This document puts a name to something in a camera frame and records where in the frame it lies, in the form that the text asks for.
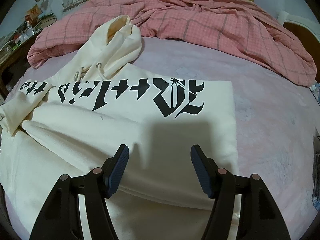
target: screw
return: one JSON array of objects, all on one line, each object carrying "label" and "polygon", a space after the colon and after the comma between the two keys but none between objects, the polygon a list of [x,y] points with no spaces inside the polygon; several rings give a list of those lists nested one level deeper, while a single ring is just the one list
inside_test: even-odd
[{"label": "screw", "polygon": [[224,175],[224,174],[227,173],[227,170],[224,169],[224,168],[219,168],[219,169],[218,169],[218,173],[221,174],[221,175]]},{"label": "screw", "polygon": [[102,169],[101,168],[94,168],[93,169],[93,173],[94,174],[99,174],[99,173],[101,173],[102,172]]},{"label": "screw", "polygon": [[62,174],[62,175],[60,176],[60,179],[61,179],[62,181],[64,181],[64,180],[66,180],[68,177],[69,177],[68,174]]},{"label": "screw", "polygon": [[260,176],[258,175],[258,174],[252,174],[252,178],[254,179],[254,180],[259,180],[260,179]]}]

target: bottle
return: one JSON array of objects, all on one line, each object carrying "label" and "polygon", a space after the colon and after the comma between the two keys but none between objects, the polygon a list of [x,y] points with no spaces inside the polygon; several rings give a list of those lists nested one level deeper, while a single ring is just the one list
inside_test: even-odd
[{"label": "bottle", "polygon": [[32,37],[35,34],[35,31],[33,29],[33,27],[30,25],[29,22],[27,22],[27,31],[26,31],[28,37]]}]

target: lavender bed sheet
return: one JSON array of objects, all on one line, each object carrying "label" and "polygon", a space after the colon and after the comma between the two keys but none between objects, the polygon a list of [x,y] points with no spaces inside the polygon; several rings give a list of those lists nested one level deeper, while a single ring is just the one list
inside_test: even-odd
[{"label": "lavender bed sheet", "polygon": [[[75,54],[51,58],[37,70],[29,68],[6,101],[23,82],[43,81]],[[133,64],[182,79],[232,81],[240,175],[260,174],[291,239],[298,240],[317,214],[311,196],[313,141],[319,134],[320,107],[310,90],[255,63],[183,41],[143,38],[143,49]],[[6,199],[13,228],[23,236],[19,218]]]}]

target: desk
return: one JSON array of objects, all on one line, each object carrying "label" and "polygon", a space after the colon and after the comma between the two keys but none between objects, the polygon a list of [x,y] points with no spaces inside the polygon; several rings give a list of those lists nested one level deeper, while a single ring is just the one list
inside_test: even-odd
[{"label": "desk", "polygon": [[10,53],[4,61],[0,64],[0,93],[5,99],[9,91],[5,87],[3,80],[2,80],[2,73],[5,69],[9,68],[12,64],[14,64],[16,61],[18,61],[20,58],[25,57],[27,58],[28,52],[32,46],[33,43],[35,43],[37,36],[40,32],[36,33],[29,39],[27,39],[24,43],[22,43],[15,51]]}]

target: pink plaid blanket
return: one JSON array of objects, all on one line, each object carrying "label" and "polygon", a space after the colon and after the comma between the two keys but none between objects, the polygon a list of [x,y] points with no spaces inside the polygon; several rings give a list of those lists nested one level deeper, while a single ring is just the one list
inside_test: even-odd
[{"label": "pink plaid blanket", "polygon": [[144,37],[182,39],[250,60],[298,85],[314,82],[316,66],[299,39],[247,0],[90,0],[42,31],[28,53],[30,65],[79,49],[96,28],[124,14]]}]

